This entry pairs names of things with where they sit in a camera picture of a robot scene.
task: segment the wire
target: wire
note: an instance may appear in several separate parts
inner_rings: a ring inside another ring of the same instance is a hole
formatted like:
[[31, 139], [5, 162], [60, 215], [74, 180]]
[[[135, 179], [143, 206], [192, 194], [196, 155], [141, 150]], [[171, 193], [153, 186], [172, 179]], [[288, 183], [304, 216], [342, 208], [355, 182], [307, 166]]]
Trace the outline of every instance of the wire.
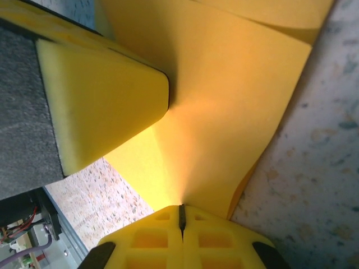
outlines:
[[46, 245], [41, 245], [39, 247], [34, 247], [34, 248], [28, 248], [24, 251], [20, 251], [20, 252], [17, 252], [16, 254], [4, 259], [3, 261], [0, 262], [0, 268], [4, 267], [5, 265], [9, 264], [10, 262], [16, 260], [17, 258], [20, 258], [24, 255], [27, 255], [31, 252], [34, 252], [34, 251], [42, 251], [43, 249], [46, 249], [48, 248], [51, 243], [52, 243], [52, 237], [51, 237], [51, 234], [49, 232], [49, 230], [47, 229], [47, 227], [45, 226], [45, 231], [47, 232], [47, 238], [48, 238], [48, 242]]
[[12, 233], [9, 234], [8, 237], [9, 237], [9, 238], [13, 238], [15, 235], [19, 234], [20, 232], [22, 232], [23, 230], [25, 230], [26, 228], [28, 228], [28, 227], [31, 225], [31, 223], [32, 223], [32, 221], [33, 221], [33, 219], [34, 219], [34, 217], [35, 217], [35, 215], [36, 215], [37, 209], [38, 209], [38, 208], [35, 206], [35, 208], [34, 208], [34, 213], [33, 213], [33, 215], [28, 219], [28, 221], [25, 222], [23, 225], [21, 225], [21, 226], [19, 227], [18, 231], [16, 231], [16, 232], [12, 231]]

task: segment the floor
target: floor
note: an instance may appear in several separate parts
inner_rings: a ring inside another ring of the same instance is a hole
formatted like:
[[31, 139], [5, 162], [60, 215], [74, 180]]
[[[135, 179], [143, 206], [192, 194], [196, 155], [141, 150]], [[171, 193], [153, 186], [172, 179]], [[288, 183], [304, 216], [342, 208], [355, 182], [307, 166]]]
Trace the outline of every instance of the floor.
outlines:
[[[92, 1], [37, 2], [93, 27]], [[232, 221], [293, 268], [359, 268], [359, 1], [337, 1]], [[152, 209], [103, 159], [47, 186], [88, 248]]]

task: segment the yellow sheet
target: yellow sheet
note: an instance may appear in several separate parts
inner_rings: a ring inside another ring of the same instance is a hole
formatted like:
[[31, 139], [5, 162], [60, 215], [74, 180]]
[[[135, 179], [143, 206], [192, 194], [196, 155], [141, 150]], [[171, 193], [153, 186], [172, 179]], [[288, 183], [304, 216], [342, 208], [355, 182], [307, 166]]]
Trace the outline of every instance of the yellow sheet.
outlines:
[[333, 0], [193, 0], [267, 25], [320, 29]]
[[102, 0], [117, 41], [164, 71], [171, 107], [105, 158], [153, 207], [229, 217], [311, 47], [192, 0]]

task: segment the gray fabric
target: gray fabric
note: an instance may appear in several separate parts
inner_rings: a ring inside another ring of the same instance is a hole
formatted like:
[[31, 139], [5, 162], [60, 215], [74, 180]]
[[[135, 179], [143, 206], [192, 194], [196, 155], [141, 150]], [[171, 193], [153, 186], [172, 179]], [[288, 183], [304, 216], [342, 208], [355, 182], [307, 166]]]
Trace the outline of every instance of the gray fabric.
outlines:
[[2, 21], [0, 200], [63, 179], [35, 44], [4, 27]]

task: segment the yellow foam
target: yellow foam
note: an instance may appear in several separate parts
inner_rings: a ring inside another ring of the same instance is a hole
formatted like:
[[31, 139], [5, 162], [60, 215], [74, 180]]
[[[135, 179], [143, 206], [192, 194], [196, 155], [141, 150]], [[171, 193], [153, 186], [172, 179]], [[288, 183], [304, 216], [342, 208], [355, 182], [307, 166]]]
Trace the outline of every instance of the yellow foam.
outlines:
[[2, 1], [0, 17], [51, 40], [36, 48], [65, 175], [166, 113], [166, 75], [111, 40], [18, 0]]
[[72, 174], [162, 117], [167, 78], [115, 52], [36, 43], [64, 173]]
[[171, 85], [164, 118], [105, 158], [154, 210], [183, 202], [230, 216], [311, 46], [194, 1], [102, 4], [118, 43]]
[[333, 0], [193, 0], [270, 26], [319, 30]]

